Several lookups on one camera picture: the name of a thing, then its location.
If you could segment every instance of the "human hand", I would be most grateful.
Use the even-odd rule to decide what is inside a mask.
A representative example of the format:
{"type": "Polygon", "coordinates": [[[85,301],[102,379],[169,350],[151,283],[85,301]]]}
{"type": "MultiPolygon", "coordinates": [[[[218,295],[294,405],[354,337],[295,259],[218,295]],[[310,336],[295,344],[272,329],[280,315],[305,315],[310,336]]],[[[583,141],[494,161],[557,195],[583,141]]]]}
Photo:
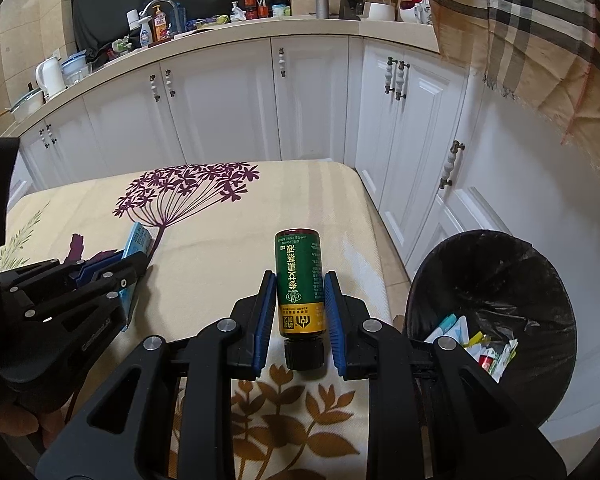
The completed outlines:
{"type": "Polygon", "coordinates": [[[0,406],[0,432],[11,436],[25,436],[42,428],[42,443],[51,446],[58,433],[64,428],[64,418],[60,410],[34,415],[21,406],[4,404],[0,406]]]}

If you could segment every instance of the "silver bolt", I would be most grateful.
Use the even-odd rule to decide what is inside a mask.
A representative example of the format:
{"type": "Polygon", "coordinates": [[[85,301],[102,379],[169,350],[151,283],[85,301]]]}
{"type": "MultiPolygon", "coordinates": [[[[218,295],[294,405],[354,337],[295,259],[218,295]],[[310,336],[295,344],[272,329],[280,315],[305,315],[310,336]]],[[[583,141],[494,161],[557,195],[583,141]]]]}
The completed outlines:
{"type": "Polygon", "coordinates": [[[377,332],[382,328],[382,323],[380,323],[377,319],[367,319],[362,324],[362,328],[364,328],[367,332],[377,332]]]}
{"type": "Polygon", "coordinates": [[[448,335],[443,335],[438,338],[438,346],[443,350],[453,350],[457,345],[458,343],[456,343],[456,340],[448,335]]]}
{"type": "Polygon", "coordinates": [[[145,350],[157,350],[158,348],[160,348],[161,344],[162,339],[160,339],[157,335],[151,335],[144,340],[142,346],[144,346],[145,350]]]}
{"type": "Polygon", "coordinates": [[[234,330],[238,324],[230,317],[225,317],[224,319],[218,321],[216,326],[220,332],[231,332],[231,330],[234,330]]]}

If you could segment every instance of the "plastic bag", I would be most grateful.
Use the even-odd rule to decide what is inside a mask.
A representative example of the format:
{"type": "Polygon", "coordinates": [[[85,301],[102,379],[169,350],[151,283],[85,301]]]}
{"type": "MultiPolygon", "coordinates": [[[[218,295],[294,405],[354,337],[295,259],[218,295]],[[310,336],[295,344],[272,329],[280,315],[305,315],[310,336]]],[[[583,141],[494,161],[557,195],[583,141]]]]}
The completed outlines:
{"type": "Polygon", "coordinates": [[[498,231],[460,233],[424,259],[407,300],[406,334],[424,340],[448,314],[466,316],[469,336],[518,339],[500,385],[533,423],[554,412],[571,380],[576,326],[571,301],[549,261],[498,231]]]}

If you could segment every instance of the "cream tablecloth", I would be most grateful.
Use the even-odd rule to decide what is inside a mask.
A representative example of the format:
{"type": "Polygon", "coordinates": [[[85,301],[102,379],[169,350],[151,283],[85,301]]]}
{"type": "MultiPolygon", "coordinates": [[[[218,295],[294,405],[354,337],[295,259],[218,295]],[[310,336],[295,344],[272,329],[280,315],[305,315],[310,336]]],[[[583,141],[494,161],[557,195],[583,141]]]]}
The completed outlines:
{"type": "MultiPolygon", "coordinates": [[[[317,230],[323,271],[336,270],[345,294],[390,322],[365,191],[336,162],[180,166],[38,192],[9,213],[1,266],[119,250],[135,220],[159,242],[129,330],[93,367],[81,399],[147,335],[193,336],[255,294],[264,270],[275,270],[282,229],[317,230]]],[[[330,355],[320,374],[287,370],[277,326],[276,319],[262,377],[234,384],[238,480],[364,479],[367,384],[343,382],[330,355]]],[[[173,459],[178,418],[176,411],[173,459]]]]}

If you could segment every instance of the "plaid curtain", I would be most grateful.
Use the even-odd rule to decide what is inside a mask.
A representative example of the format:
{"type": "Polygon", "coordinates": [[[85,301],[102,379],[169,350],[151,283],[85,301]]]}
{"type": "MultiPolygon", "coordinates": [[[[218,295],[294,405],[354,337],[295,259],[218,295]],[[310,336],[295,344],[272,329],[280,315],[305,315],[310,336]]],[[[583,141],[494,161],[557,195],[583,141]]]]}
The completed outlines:
{"type": "Polygon", "coordinates": [[[600,2],[432,0],[440,53],[553,121],[600,170],[600,2]]]}

